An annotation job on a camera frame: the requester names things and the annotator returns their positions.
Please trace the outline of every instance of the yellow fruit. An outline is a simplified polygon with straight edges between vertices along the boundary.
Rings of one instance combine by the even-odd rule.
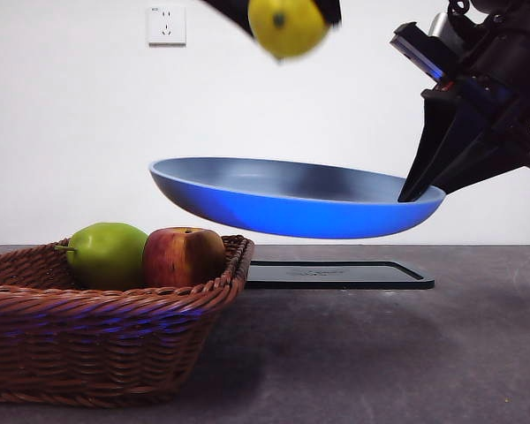
[[[314,0],[249,0],[248,18],[257,42],[277,58],[308,52],[329,30]]]

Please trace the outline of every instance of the blue frying pan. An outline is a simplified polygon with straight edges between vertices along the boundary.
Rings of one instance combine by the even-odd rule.
[[[240,229],[312,239],[362,239],[408,230],[445,192],[431,186],[399,203],[403,178],[309,163],[183,157],[151,163],[159,189],[181,208]]]

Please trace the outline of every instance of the tabletop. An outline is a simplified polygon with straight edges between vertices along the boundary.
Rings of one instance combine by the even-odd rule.
[[[254,258],[403,261],[435,288],[246,290],[169,403],[0,405],[0,423],[530,423],[530,246],[260,245]]]

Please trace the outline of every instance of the wall socket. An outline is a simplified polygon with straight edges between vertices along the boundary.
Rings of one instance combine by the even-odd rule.
[[[151,46],[186,45],[186,8],[180,4],[148,9],[148,43]]]

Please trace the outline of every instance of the woven basket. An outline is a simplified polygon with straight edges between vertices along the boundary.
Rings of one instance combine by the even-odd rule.
[[[77,290],[56,244],[0,254],[0,402],[117,407],[170,399],[219,312],[244,288],[254,243],[223,237],[225,271],[195,287]]]

